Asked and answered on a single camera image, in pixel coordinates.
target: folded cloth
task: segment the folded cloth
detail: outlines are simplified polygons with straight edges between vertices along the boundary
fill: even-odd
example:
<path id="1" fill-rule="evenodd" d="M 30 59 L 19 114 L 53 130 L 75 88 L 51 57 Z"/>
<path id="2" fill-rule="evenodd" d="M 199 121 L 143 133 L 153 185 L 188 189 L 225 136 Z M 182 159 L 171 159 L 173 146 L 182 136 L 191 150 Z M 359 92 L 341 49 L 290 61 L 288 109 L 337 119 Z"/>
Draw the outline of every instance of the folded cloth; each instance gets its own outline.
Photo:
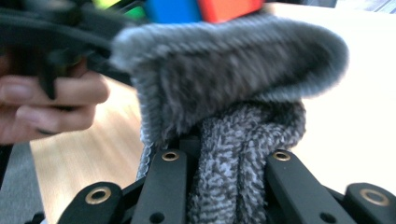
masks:
<path id="1" fill-rule="evenodd" d="M 138 92 L 145 147 L 137 178 L 157 150 L 198 126 L 189 222 L 264 223 L 266 155 L 298 143 L 301 99 L 340 80 L 347 58 L 333 32 L 265 12 L 121 31 L 110 60 Z"/>

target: gray cloth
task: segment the gray cloth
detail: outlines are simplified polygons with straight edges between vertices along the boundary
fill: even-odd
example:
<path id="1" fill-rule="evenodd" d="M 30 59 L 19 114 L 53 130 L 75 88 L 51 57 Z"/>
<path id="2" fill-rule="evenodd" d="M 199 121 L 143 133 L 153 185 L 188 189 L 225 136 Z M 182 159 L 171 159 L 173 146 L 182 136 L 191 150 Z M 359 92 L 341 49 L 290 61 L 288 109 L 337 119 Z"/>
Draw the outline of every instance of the gray cloth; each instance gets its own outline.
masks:
<path id="1" fill-rule="evenodd" d="M 265 157 L 304 134 L 302 97 L 336 83 L 347 46 L 331 31 L 261 13 L 220 24 L 122 31 L 111 62 L 131 75 L 145 144 L 137 178 L 169 140 L 198 126 L 190 223 L 264 223 Z"/>
<path id="2" fill-rule="evenodd" d="M 30 146 L 16 145 L 0 190 L 0 224 L 25 223 L 43 211 Z"/>

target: gray towel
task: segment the gray towel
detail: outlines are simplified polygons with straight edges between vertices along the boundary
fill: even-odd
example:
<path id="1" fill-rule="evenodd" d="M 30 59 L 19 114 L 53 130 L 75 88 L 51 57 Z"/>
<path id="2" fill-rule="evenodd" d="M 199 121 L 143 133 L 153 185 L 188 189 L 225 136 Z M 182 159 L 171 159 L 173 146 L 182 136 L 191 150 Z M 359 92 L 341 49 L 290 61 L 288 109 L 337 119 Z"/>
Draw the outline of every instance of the gray towel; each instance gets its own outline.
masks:
<path id="1" fill-rule="evenodd" d="M 264 223 L 265 157 L 303 137 L 301 99 L 337 82 L 347 57 L 331 31 L 265 12 L 123 30 L 111 62 L 138 92 L 145 148 L 137 178 L 157 150 L 197 126 L 202 151 L 189 222 Z"/>

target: finger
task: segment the finger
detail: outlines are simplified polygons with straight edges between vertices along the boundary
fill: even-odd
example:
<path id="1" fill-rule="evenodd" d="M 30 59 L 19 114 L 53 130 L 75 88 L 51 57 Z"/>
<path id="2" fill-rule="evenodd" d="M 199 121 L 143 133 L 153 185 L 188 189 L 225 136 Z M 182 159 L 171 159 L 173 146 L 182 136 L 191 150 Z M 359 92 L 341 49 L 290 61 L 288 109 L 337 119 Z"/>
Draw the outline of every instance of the finger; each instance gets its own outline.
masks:
<path id="1" fill-rule="evenodd" d="M 0 101 L 14 105 L 93 105 L 104 102 L 109 89 L 104 78 L 86 72 L 81 78 L 58 77 L 55 100 L 41 90 L 36 77 L 0 78 Z"/>
<path id="2" fill-rule="evenodd" d="M 92 126 L 95 105 L 77 107 L 71 111 L 53 107 L 21 106 L 16 114 L 17 120 L 23 120 L 43 134 L 72 132 L 88 129 Z"/>

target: gray carpet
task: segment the gray carpet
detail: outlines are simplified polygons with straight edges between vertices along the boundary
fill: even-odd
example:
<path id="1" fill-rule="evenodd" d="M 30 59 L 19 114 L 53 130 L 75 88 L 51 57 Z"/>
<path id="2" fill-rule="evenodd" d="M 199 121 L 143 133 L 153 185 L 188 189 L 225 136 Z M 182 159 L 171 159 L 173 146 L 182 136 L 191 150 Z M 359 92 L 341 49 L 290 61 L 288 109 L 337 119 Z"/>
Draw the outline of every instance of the gray carpet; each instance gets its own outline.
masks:
<path id="1" fill-rule="evenodd" d="M 0 224 L 20 224 L 43 211 L 29 144 L 12 149 L 0 190 Z"/>

